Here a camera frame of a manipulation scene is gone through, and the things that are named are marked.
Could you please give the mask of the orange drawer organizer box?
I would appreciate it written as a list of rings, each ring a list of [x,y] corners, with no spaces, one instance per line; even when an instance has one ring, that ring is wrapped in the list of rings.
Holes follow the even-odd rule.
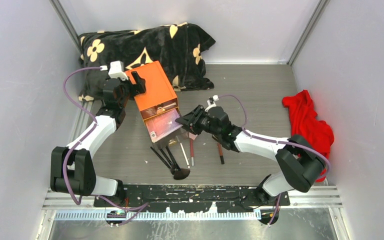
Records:
[[[126,71],[132,78],[136,72],[145,80],[145,93],[134,97],[142,120],[146,123],[171,125],[179,113],[178,97],[159,61],[154,61]]]

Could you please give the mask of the orange brown lip pen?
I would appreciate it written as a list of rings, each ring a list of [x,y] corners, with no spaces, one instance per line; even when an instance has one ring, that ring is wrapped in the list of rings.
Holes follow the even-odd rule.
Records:
[[[224,165],[225,160],[224,160],[224,155],[223,155],[223,148],[222,148],[222,145],[220,143],[217,143],[217,149],[218,149],[218,154],[219,154],[219,158],[220,158],[220,163],[222,165]]]

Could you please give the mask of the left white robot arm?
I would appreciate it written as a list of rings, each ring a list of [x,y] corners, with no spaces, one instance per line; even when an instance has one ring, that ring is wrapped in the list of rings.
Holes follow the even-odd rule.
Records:
[[[104,141],[121,126],[128,100],[145,92],[146,80],[137,71],[106,80],[98,113],[86,111],[93,119],[92,124],[67,146],[57,146],[51,152],[52,191],[74,196],[106,196],[106,200],[115,207],[125,202],[123,182],[98,176],[93,157]]]

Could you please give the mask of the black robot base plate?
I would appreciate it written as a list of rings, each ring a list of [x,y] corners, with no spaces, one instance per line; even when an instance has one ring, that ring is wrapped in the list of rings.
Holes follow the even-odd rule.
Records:
[[[249,185],[126,184],[120,194],[94,197],[97,208],[142,209],[149,213],[208,213],[211,206],[217,213],[248,213],[290,205],[286,192],[280,199],[265,198],[256,186]]]

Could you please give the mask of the clear drawer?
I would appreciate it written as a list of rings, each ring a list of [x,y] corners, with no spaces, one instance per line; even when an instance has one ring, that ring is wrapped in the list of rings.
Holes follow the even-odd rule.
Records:
[[[179,109],[174,108],[144,120],[153,148],[162,149],[189,137],[182,125],[176,122],[180,116]]]

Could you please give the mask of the white silver pencil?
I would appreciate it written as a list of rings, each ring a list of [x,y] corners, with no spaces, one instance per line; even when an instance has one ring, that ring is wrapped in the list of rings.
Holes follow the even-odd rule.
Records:
[[[185,159],[185,162],[186,162],[186,166],[188,169],[190,169],[191,165],[190,165],[190,162],[189,162],[189,159],[187,157],[187,154],[186,154],[186,151],[185,151],[185,148],[184,148],[184,145],[182,142],[179,143],[180,144],[180,148],[181,148],[181,151],[182,151],[182,154],[183,154],[183,157]]]

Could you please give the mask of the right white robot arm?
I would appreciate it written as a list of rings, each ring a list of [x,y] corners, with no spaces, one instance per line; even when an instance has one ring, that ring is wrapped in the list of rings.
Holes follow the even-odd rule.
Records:
[[[220,106],[206,110],[198,105],[175,121],[193,135],[202,132],[212,135],[226,150],[255,154],[277,162],[280,172],[268,175],[258,186],[257,198],[266,206],[281,193],[290,190],[308,192],[328,165],[324,156],[303,136],[279,138],[247,131],[233,124]]]

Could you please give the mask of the pink holographic eyeshadow palette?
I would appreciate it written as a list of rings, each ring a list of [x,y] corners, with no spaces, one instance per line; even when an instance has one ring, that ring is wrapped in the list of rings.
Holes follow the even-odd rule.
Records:
[[[156,143],[182,126],[175,120],[180,117],[177,109],[172,109],[144,121],[152,143]]]

